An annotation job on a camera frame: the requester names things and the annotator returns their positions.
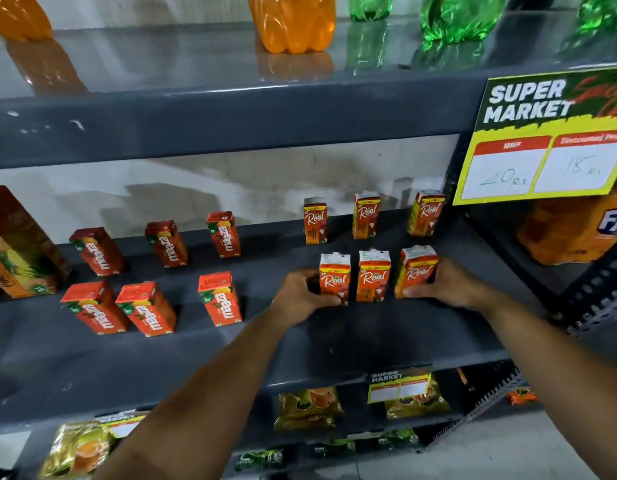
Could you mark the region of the person's right hand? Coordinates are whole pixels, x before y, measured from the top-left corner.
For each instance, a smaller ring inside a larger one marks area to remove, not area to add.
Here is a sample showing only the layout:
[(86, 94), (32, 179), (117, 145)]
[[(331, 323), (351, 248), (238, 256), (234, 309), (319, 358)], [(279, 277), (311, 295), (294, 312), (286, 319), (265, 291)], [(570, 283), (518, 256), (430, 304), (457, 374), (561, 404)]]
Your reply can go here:
[(481, 311), (489, 305), (496, 291), (447, 257), (439, 260), (431, 283), (436, 283), (438, 296), (427, 299), (436, 299), (448, 306), (473, 311)]

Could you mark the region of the person's left hand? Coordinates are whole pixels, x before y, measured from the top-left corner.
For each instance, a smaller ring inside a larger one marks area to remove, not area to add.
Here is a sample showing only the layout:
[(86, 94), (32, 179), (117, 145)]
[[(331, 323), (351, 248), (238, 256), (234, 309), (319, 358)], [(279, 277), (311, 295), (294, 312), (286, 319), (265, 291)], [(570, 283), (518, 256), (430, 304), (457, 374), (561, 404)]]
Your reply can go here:
[(306, 321), (313, 310), (309, 302), (309, 282), (319, 280), (317, 268), (298, 269), (290, 272), (273, 298), (269, 311), (285, 330)]

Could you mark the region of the orange juice box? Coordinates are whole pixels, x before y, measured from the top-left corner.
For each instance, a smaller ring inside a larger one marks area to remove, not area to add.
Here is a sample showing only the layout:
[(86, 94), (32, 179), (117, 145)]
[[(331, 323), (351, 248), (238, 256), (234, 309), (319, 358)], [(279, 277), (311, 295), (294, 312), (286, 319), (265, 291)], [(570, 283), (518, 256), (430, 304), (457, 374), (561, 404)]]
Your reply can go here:
[(319, 263), (320, 293), (337, 296), (342, 306), (348, 306), (351, 270), (350, 254), (322, 253)]
[(415, 245), (400, 252), (397, 278), (394, 285), (396, 299), (404, 298), (404, 290), (426, 284), (432, 277), (439, 257), (430, 245)]

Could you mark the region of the person's left forearm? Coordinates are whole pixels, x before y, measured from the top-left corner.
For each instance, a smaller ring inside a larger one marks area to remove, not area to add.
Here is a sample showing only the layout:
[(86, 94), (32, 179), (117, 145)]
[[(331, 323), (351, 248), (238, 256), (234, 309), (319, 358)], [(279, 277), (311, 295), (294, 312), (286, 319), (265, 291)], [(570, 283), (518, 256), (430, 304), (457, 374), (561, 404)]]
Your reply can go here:
[(268, 364), (297, 321), (273, 306), (158, 404), (92, 480), (219, 480)]

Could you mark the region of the small yellow price sign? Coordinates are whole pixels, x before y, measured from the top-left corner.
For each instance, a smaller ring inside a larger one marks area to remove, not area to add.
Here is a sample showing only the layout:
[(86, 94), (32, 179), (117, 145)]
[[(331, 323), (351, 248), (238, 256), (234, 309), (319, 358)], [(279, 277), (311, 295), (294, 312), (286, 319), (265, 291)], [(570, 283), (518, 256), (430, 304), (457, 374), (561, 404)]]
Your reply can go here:
[(426, 395), (432, 373), (411, 369), (372, 373), (368, 376), (367, 404)]
[(148, 411), (121, 411), (108, 415), (100, 415), (95, 418), (103, 425), (114, 440), (127, 437), (131, 431), (145, 418)]

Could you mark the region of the small orange snack packet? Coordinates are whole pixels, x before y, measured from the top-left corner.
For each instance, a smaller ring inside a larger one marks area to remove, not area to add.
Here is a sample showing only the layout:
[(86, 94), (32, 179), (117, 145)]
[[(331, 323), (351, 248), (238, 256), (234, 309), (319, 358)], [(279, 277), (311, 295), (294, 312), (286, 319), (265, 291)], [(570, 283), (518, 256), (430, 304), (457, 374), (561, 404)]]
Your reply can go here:
[(506, 393), (505, 398), (511, 406), (525, 406), (538, 401), (531, 387), (516, 387)]

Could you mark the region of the dark green packet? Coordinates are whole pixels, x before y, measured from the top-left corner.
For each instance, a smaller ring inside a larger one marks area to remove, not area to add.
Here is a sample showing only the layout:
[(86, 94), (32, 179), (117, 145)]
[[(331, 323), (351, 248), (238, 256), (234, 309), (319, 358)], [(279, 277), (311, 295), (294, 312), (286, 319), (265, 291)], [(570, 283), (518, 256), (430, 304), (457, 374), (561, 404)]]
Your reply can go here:
[(313, 458), (347, 458), (356, 454), (356, 443), (350, 439), (334, 439), (312, 444), (310, 454)]
[(243, 452), (234, 463), (235, 472), (281, 469), (286, 466), (283, 449), (267, 449)]
[(392, 431), (385, 431), (376, 439), (376, 448), (382, 451), (395, 451), (399, 449), (420, 449), (419, 437), (415, 430), (409, 429), (396, 429)]

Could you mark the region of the orange soda bottle pack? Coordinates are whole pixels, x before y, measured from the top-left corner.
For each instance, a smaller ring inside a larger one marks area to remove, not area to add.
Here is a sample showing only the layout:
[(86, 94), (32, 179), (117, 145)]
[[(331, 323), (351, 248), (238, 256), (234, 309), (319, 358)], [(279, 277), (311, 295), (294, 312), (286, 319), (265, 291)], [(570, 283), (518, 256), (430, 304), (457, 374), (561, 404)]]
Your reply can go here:
[(617, 243), (617, 182), (606, 195), (535, 201), (516, 239), (545, 266), (601, 258)]

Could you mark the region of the perforated metal shelf upright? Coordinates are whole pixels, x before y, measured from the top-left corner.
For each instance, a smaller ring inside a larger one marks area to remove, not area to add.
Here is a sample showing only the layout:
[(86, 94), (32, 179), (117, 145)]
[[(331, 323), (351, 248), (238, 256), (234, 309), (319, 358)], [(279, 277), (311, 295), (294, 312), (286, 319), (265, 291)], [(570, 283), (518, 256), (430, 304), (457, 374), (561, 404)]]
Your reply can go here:
[(617, 321), (617, 242), (559, 296), (550, 321), (574, 337)]

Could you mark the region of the group of red juice cartons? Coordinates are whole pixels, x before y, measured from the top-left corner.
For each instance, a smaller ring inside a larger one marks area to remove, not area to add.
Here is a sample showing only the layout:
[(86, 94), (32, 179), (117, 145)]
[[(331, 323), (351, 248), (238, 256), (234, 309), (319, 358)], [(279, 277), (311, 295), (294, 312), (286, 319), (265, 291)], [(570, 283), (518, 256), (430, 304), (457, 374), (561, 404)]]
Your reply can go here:
[[(189, 264), (188, 249), (175, 221), (148, 223), (145, 238), (165, 269)], [(103, 228), (77, 230), (71, 241), (98, 277), (123, 270), (121, 253)], [(217, 328), (243, 322), (230, 271), (200, 275), (197, 293)], [(124, 285), (117, 295), (105, 281), (76, 283), (61, 303), (98, 335), (126, 332), (130, 324), (146, 337), (176, 330), (176, 312), (155, 281)]]

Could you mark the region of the large yellow price sign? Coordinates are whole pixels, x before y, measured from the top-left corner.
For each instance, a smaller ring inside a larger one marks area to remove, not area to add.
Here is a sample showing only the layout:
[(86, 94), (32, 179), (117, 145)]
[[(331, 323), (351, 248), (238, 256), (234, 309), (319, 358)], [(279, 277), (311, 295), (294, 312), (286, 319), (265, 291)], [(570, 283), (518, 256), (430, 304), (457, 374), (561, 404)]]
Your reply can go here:
[(454, 205), (608, 194), (617, 65), (489, 79)]

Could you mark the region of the grey metal shelf rack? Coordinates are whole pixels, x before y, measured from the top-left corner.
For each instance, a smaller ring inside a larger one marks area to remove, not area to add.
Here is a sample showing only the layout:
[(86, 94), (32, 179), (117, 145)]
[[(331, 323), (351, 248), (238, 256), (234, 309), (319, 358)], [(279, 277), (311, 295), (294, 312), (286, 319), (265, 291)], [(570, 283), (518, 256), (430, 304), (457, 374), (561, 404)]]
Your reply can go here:
[[(424, 52), (419, 21), (338, 23), (325, 53), (272, 55), (250, 23), (59, 33), (82, 95), (0, 98), (0, 185), (73, 270), (56, 294), (0, 292), (0, 435), (153, 406), (244, 324), (216, 328), (198, 277), (229, 269), (247, 319), (320, 254), (389, 250), (418, 188), (453, 190), (488, 79), (617, 65), (617, 34), (564, 46), (574, 10), (515, 10), (477, 43)], [(0, 75), (0, 82), (6, 76)], [(174, 335), (100, 337), (61, 298), (94, 272), (68, 242), (101, 226), (125, 284), (156, 281)]]

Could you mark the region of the green soda bottle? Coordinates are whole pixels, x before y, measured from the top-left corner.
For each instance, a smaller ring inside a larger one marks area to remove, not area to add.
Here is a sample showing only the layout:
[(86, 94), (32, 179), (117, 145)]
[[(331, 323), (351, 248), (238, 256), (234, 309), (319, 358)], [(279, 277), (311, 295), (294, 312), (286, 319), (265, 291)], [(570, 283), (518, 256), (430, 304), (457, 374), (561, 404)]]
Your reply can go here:
[(352, 21), (374, 22), (389, 17), (393, 0), (349, 0), (348, 7)]
[(457, 44), (483, 41), (494, 29), (509, 0), (423, 0), (423, 39)]
[(578, 32), (617, 31), (617, 0), (583, 0), (576, 21)]

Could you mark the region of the large pineapple juice carton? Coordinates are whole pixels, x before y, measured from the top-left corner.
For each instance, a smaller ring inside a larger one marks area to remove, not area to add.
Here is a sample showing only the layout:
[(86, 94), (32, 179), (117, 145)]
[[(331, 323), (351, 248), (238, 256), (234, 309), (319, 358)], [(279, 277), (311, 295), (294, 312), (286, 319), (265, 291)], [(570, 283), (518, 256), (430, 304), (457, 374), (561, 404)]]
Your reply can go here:
[(70, 272), (56, 245), (0, 185), (0, 289), (15, 299), (56, 294)]

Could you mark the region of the perforated metal shelf bracket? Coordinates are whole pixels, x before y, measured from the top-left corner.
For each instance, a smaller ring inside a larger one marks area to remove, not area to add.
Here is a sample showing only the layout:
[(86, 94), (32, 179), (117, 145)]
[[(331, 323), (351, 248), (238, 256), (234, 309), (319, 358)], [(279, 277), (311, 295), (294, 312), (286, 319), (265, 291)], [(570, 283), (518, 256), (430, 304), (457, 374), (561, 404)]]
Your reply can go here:
[(505, 402), (507, 393), (525, 385), (524, 377), (512, 360), (466, 366), (461, 371), (461, 377), (466, 379), (459, 395), (464, 414), (460, 419), (433, 426), (427, 449), (435, 448), (448, 436)]

